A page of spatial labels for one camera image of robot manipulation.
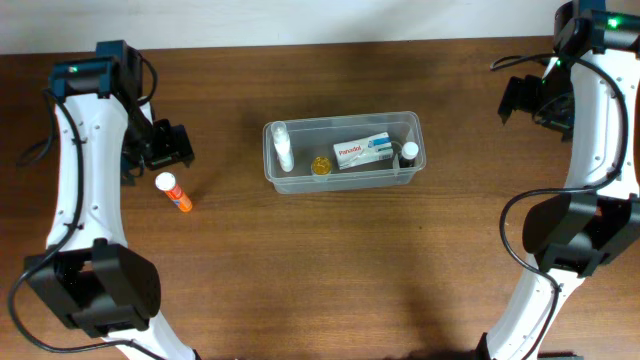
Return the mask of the orange tube white cap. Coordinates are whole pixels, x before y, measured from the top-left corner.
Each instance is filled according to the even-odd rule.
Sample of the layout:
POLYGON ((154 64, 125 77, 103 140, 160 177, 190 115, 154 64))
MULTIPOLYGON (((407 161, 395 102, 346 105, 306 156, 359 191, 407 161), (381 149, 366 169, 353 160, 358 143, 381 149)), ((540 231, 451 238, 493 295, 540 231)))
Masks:
POLYGON ((176 177, 170 172, 162 172, 155 178, 156 187, 164 192, 171 201, 184 213, 190 212, 193 204, 189 196, 177 183, 176 177))

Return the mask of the dark bottle white cap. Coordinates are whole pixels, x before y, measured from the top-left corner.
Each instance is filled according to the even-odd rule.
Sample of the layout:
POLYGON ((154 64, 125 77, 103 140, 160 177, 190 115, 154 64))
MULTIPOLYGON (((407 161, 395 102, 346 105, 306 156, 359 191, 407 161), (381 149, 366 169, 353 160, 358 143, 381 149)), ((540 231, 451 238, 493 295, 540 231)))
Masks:
POLYGON ((400 168, 410 168, 415 164, 417 155, 419 154, 419 146, 415 142, 406 142, 401 149, 398 161, 400 168))

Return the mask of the white translucent spray bottle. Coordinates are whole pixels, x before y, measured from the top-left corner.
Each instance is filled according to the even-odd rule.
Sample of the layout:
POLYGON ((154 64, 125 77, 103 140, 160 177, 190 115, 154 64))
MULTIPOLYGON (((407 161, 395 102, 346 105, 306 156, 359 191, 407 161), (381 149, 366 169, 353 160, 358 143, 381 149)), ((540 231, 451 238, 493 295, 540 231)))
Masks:
POLYGON ((294 156, 286 124, 277 121, 270 129, 280 166, 284 172, 291 172, 294 168, 294 156))

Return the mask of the white Panadol medicine box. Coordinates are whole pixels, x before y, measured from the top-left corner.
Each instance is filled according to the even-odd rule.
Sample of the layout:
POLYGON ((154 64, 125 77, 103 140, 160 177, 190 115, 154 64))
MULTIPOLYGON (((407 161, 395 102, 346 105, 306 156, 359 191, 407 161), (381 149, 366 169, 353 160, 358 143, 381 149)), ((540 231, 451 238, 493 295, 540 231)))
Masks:
POLYGON ((387 160, 394 154, 387 132, 334 144, 333 150, 340 170, 387 160))

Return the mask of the small jar gold lid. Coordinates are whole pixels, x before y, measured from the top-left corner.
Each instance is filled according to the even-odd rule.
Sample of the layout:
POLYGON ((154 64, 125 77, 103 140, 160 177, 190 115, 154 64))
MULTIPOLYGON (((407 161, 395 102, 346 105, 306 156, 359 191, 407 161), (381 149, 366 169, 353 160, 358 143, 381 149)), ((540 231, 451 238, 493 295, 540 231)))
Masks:
POLYGON ((328 157, 318 156, 311 163, 313 176, 326 176, 332 172, 332 164, 328 157))

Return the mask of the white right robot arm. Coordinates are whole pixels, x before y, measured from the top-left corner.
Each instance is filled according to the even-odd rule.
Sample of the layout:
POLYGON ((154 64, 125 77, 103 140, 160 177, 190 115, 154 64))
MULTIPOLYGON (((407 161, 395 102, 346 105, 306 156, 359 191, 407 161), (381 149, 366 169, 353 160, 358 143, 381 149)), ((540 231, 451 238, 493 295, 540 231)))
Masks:
POLYGON ((572 146, 565 184, 536 191, 524 221, 522 276, 478 359, 537 359, 567 298, 639 237, 634 164, 639 19, 602 1, 572 0, 555 14, 553 47, 540 76, 508 82, 498 113, 516 112, 572 146))

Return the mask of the clear plastic container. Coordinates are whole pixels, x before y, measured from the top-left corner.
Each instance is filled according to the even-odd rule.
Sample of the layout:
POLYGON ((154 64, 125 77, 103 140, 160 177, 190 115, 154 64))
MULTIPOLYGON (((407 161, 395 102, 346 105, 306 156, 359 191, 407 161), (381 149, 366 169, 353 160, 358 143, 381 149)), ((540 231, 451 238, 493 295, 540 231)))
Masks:
POLYGON ((418 116, 409 111, 270 122, 266 179, 281 194, 405 185, 426 165, 418 116))

